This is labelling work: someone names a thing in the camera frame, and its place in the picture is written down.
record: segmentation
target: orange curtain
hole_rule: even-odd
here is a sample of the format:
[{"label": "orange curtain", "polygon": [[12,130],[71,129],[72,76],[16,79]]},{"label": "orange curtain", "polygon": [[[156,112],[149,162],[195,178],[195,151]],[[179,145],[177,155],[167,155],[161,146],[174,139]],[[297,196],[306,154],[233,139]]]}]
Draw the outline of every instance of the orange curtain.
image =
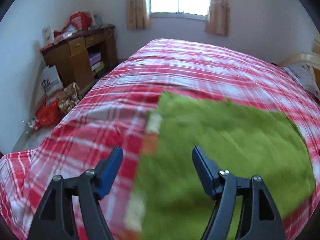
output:
[{"label": "orange curtain", "polygon": [[140,30],[149,27],[149,0],[127,0],[127,29]]},{"label": "orange curtain", "polygon": [[205,31],[228,37],[230,34],[229,0],[210,0],[210,8]]}]

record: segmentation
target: gray pillow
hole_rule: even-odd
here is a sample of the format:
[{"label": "gray pillow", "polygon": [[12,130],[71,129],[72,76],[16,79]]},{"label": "gray pillow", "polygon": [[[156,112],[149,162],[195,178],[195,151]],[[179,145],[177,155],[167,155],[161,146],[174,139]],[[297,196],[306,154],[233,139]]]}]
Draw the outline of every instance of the gray pillow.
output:
[{"label": "gray pillow", "polygon": [[309,67],[305,62],[288,65],[283,68],[311,97],[320,102],[320,90],[313,79]]}]

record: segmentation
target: plaid bedsheet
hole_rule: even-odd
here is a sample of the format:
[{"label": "plaid bedsheet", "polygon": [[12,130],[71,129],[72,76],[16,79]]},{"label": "plaid bedsheet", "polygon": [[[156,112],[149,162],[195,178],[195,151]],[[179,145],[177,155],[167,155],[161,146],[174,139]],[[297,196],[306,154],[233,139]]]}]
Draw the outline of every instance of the plaid bedsheet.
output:
[{"label": "plaid bedsheet", "polygon": [[[119,232],[138,165],[146,112],[156,107],[162,90],[280,110],[297,124],[316,178],[314,194],[283,221],[289,240],[300,233],[320,200],[317,104],[287,73],[255,57],[212,45],[159,39],[101,79],[37,149],[1,159],[0,212],[19,239],[27,238],[55,174],[78,176],[117,145],[124,149],[123,164],[101,206],[110,229],[115,235]],[[78,233],[86,239],[77,198],[74,207]]]}]

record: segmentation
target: white wall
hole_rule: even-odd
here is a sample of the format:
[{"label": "white wall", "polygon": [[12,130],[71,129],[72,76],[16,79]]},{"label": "white wall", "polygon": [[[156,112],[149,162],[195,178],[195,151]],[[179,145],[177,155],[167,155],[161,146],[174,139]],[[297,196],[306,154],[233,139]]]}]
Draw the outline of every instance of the white wall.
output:
[{"label": "white wall", "polygon": [[[42,56],[42,28],[60,30],[88,0],[15,0],[0,22],[0,150],[11,152],[24,131]],[[37,100],[43,90],[37,92]]]},{"label": "white wall", "polygon": [[94,0],[104,22],[116,25],[119,58],[128,58],[157,38],[224,46],[274,63],[311,50],[315,27],[299,0],[230,0],[230,4],[231,33],[224,38],[205,33],[204,21],[181,18],[153,18],[150,30],[128,31],[126,0]]}]

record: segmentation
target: green cloth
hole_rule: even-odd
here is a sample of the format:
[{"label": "green cloth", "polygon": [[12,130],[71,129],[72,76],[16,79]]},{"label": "green cloth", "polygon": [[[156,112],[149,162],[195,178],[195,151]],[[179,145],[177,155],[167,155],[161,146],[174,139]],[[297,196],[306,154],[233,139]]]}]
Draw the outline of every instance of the green cloth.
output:
[{"label": "green cloth", "polygon": [[[236,176],[262,176],[282,218],[313,193],[308,150],[286,114],[167,91],[157,111],[163,117],[157,153],[141,157],[135,185],[145,195],[142,240],[201,238],[214,201],[193,166],[194,146]],[[237,198],[228,239],[235,237],[240,210]]]}]

